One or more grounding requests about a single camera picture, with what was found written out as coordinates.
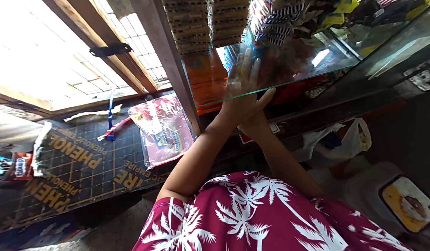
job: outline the person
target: person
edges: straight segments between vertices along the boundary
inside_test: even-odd
[[[228,92],[256,90],[259,67],[250,49],[240,54]],[[165,181],[133,251],[410,250],[358,211],[325,197],[268,126],[262,109],[274,92],[223,101]],[[261,147],[279,179],[237,172],[204,183],[235,128]]]

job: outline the floor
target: floor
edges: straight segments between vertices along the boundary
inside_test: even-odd
[[[139,238],[158,192],[159,189],[144,194],[136,205],[97,227],[79,241],[25,251],[130,251]]]

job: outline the metal bracket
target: metal bracket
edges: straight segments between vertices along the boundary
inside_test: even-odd
[[[95,47],[89,49],[91,55],[100,58],[112,56],[115,54],[129,53],[130,51],[132,51],[132,48],[129,44],[126,43],[114,43],[105,47]]]

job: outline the glass display case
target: glass display case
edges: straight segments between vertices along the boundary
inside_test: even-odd
[[[199,129],[226,99],[277,87],[275,120],[389,88],[430,59],[418,54],[430,51],[430,0],[131,3]],[[234,96],[226,79],[247,48],[261,59],[259,81]]]

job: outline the red shirt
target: red shirt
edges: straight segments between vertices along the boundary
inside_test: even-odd
[[[209,180],[188,203],[158,200],[133,248],[140,250],[411,251],[346,204],[309,201],[258,172]]]

